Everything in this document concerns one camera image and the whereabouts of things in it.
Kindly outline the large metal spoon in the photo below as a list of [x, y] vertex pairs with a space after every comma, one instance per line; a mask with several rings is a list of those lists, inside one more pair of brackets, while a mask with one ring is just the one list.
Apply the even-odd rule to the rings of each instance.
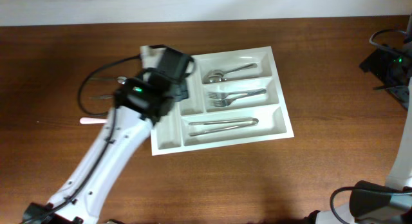
[[246, 79], [256, 79], [257, 76], [252, 77], [235, 77], [235, 78], [227, 78], [221, 77], [219, 75], [206, 75], [202, 79], [202, 84], [213, 84], [213, 83], [220, 83], [226, 81], [236, 81], [236, 80], [246, 80]]
[[212, 70], [210, 72], [208, 72], [207, 76], [211, 76], [211, 75], [221, 75], [224, 76], [228, 73], [232, 73], [235, 71], [240, 71], [240, 70], [246, 70], [246, 69], [250, 69], [250, 68], [257, 68], [257, 64], [256, 63], [252, 63], [252, 64], [247, 64], [244, 66], [240, 66], [231, 70]]

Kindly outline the small teaspoon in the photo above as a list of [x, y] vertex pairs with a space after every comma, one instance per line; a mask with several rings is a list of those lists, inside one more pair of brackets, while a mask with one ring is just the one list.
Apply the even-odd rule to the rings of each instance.
[[95, 81], [115, 81], [119, 84], [124, 84], [125, 81], [127, 80], [127, 77], [124, 76], [118, 76], [118, 77], [92, 77], [90, 80], [95, 80]]
[[111, 98], [113, 98], [113, 95], [92, 96], [89, 99], [91, 99], [91, 100], [105, 100], [105, 99], [111, 99]]

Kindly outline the metal fork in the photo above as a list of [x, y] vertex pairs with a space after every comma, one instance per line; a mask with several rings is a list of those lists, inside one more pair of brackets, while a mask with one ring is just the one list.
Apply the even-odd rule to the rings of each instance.
[[251, 93], [252, 91], [235, 91], [235, 92], [208, 92], [207, 96], [211, 99], [225, 99], [230, 95], [243, 95]]
[[265, 94], [266, 92], [267, 92], [266, 89], [260, 89], [260, 90], [255, 90], [255, 91], [252, 91], [251, 93], [243, 94], [243, 95], [233, 97], [233, 98], [211, 99], [209, 101], [209, 105], [213, 107], [227, 107], [227, 106], [230, 106], [236, 100], [253, 97], [257, 95], [262, 95], [262, 94]]

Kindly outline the metal kitchen tongs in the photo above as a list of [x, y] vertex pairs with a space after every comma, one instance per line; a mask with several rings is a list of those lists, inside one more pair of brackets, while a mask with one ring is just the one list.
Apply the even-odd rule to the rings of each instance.
[[213, 120], [207, 122], [190, 122], [190, 126], [218, 126], [213, 129], [202, 129], [200, 131], [195, 131], [189, 133], [189, 136], [200, 136], [207, 135], [211, 133], [218, 133], [222, 131], [228, 131], [233, 129], [240, 129], [244, 127], [253, 127], [259, 123], [257, 118], [246, 117], [246, 118], [234, 118], [226, 120]]

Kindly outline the pink plastic knife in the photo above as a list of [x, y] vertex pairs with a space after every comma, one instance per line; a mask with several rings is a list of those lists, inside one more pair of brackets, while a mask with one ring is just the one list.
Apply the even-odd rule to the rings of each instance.
[[90, 117], [82, 117], [80, 118], [79, 122], [83, 125], [88, 124], [105, 124], [107, 122], [106, 119], [103, 118], [90, 118]]

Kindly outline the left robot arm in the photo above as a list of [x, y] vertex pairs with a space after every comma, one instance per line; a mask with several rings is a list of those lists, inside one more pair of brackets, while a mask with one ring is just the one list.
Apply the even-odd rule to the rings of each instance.
[[189, 97], [186, 78], [196, 62], [165, 45], [143, 46], [142, 71], [113, 93], [98, 137], [46, 205], [29, 204], [23, 223], [97, 223], [106, 197], [136, 149], [176, 102]]

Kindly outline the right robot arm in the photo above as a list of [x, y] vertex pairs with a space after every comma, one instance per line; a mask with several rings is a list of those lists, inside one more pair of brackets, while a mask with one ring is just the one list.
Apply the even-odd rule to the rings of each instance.
[[401, 49], [375, 42], [385, 33], [375, 32], [369, 39], [376, 49], [360, 64], [407, 111], [406, 123], [397, 157], [384, 185], [361, 180], [351, 187], [332, 192], [327, 211], [313, 211], [305, 223], [411, 223], [411, 27], [400, 30], [404, 36]]

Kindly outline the white plastic cutlery tray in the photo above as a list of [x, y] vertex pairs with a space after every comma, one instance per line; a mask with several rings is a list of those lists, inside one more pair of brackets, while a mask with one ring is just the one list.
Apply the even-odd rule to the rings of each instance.
[[195, 59], [189, 98], [152, 130], [154, 156], [294, 137], [271, 47]]

